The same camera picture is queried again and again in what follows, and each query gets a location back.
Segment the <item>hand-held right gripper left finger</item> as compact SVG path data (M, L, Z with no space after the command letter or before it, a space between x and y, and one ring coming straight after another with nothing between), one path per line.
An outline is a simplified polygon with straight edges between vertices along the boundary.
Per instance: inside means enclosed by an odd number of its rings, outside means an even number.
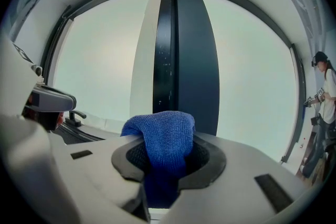
M81 222L150 221L141 184L125 180L112 165L120 138L70 145L59 135L49 140Z

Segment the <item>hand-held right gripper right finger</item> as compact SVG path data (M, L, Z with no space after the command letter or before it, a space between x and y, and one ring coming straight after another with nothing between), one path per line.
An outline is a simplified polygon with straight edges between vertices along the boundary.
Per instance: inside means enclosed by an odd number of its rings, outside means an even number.
M269 174L292 200L305 191L304 183L260 150L205 133L197 136L220 148L227 164L204 189L181 191L162 217L162 223L265 223L276 213L255 181Z

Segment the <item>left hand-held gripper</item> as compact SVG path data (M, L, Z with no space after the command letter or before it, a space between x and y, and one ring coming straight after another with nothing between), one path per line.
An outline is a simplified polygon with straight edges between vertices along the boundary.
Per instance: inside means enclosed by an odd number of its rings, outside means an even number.
M43 68L35 64L29 56L16 44L14 48L23 58L26 73L31 82L35 83L25 107L37 112L66 112L76 108L77 100L73 95L44 85Z

